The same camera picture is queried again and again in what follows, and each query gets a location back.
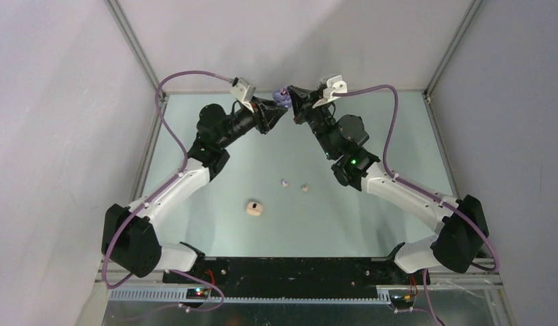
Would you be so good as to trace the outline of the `purple earbud charging case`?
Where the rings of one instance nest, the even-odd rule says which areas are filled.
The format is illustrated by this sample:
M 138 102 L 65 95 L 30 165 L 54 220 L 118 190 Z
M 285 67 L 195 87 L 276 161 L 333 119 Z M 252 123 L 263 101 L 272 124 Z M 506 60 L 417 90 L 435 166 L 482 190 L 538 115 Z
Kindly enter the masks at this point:
M 272 93 L 272 97 L 277 106 L 286 107 L 287 109 L 293 106 L 291 96 L 287 87 L 283 87 L 279 90 L 274 91 Z

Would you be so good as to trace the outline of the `beige earbud charging case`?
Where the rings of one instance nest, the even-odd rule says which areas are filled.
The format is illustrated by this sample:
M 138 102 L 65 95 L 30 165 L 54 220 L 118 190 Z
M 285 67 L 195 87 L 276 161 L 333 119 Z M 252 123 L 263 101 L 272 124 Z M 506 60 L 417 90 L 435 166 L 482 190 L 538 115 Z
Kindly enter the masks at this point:
M 246 205 L 246 212 L 251 216 L 260 216 L 263 213 L 263 205 L 259 202 L 251 201 Z

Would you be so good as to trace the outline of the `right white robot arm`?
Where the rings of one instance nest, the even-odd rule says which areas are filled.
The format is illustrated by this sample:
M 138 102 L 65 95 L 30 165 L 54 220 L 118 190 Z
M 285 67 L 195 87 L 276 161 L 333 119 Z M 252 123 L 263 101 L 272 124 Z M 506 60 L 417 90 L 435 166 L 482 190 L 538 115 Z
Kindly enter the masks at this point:
M 417 217 L 433 235 L 398 246 L 386 265 L 390 281 L 403 284 L 414 272 L 443 266 L 463 274 L 483 247 L 489 230 L 481 201 L 471 195 L 456 198 L 436 192 L 393 171 L 385 159 L 365 149 L 369 134 L 361 117 L 331 113 L 332 98 L 324 88 L 306 90 L 295 86 L 285 89 L 296 124 L 307 124 L 328 159 L 337 181 L 360 192 L 391 202 Z

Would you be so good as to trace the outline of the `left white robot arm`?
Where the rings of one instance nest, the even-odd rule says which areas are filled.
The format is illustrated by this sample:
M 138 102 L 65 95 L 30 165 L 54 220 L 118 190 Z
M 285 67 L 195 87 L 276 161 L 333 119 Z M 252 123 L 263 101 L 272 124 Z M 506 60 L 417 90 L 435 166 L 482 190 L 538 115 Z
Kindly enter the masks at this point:
M 278 102 L 252 97 L 247 105 L 226 112 L 213 103 L 199 112 L 196 139 L 184 163 L 153 190 L 127 206 L 114 204 L 105 213 L 101 251 L 131 275 L 142 278 L 155 269 L 179 270 L 190 283 L 201 281 L 206 265 L 201 251 L 185 242 L 160 240 L 157 230 L 175 206 L 209 184 L 224 168 L 230 155 L 226 148 L 252 129 L 267 134 L 291 108 L 289 100 Z

